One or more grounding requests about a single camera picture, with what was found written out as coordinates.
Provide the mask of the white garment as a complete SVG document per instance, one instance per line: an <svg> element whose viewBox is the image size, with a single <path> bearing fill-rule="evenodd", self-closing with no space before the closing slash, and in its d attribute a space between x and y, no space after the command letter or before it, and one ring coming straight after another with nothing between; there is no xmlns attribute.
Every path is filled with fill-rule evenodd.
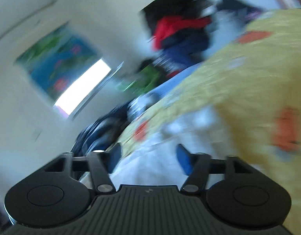
<svg viewBox="0 0 301 235"><path fill-rule="evenodd" d="M209 154L214 159L237 154L228 126L214 107L206 106L165 123L148 136L118 163L110 175L114 186L181 187L187 176L176 157L178 144L190 153Z"/></svg>

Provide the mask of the dark blue clothes heap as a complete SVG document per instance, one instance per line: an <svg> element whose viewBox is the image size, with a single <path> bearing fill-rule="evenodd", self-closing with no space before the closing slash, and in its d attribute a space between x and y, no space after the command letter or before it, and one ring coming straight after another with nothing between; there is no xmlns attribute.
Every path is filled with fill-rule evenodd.
<svg viewBox="0 0 301 235"><path fill-rule="evenodd" d="M71 152L75 157L86 156L94 150L107 150L129 125L127 111L130 101L118 105L106 115L87 126L76 137Z"/></svg>

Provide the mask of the dark navy clothes pile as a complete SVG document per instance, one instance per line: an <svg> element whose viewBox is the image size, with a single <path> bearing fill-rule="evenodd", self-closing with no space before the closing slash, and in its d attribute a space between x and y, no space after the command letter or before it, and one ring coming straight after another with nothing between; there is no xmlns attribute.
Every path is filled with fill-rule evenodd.
<svg viewBox="0 0 301 235"><path fill-rule="evenodd" d="M160 44L167 58L187 69L204 61L203 52L209 48L210 39L204 29L182 29Z"/></svg>

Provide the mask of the light blue bed sheet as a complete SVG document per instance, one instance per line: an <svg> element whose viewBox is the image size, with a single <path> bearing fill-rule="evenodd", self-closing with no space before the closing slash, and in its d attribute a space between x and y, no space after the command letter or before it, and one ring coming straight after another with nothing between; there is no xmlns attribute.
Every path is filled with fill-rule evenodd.
<svg viewBox="0 0 301 235"><path fill-rule="evenodd" d="M155 94L160 99L165 97L169 92L171 92L177 85L179 85L185 78L195 72L198 68L200 68L203 63L199 63L193 66L184 69L174 77L170 78L163 84L159 85L158 87L152 89L147 94Z"/></svg>

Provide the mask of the yellow patterned bedspread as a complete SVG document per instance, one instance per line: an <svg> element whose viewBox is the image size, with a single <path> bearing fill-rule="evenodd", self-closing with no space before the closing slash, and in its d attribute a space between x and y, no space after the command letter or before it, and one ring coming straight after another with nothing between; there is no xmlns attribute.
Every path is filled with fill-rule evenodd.
<svg viewBox="0 0 301 235"><path fill-rule="evenodd" d="M268 36L225 46L148 109L146 136L161 125L213 105L228 125L238 156L259 165L292 198L286 227L301 234L301 9L264 14L247 27ZM289 161L272 145L276 119L292 108L299 121L299 151Z"/></svg>

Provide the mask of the blue floral curtain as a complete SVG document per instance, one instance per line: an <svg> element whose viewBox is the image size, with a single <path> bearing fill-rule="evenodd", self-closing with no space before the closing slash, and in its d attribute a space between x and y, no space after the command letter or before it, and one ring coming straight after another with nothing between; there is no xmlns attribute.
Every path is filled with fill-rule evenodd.
<svg viewBox="0 0 301 235"><path fill-rule="evenodd" d="M100 51L66 23L39 39L15 63L56 102L101 57Z"/></svg>

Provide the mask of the red jacket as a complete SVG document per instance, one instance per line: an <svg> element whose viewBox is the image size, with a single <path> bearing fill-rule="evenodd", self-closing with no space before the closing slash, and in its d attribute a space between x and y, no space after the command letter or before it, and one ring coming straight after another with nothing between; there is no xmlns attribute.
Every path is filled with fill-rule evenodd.
<svg viewBox="0 0 301 235"><path fill-rule="evenodd" d="M161 50L180 43L192 35L205 36L205 27L211 17L190 19L182 16L165 16L157 22L153 34L153 50Z"/></svg>

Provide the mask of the black garment on pile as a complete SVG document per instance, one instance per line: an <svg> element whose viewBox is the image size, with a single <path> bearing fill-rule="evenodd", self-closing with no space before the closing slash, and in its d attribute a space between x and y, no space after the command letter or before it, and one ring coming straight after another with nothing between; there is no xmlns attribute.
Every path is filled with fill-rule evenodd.
<svg viewBox="0 0 301 235"><path fill-rule="evenodd" d="M153 36L157 22L165 16L182 16L195 19L204 9L213 5L212 0L154 0L141 11Z"/></svg>

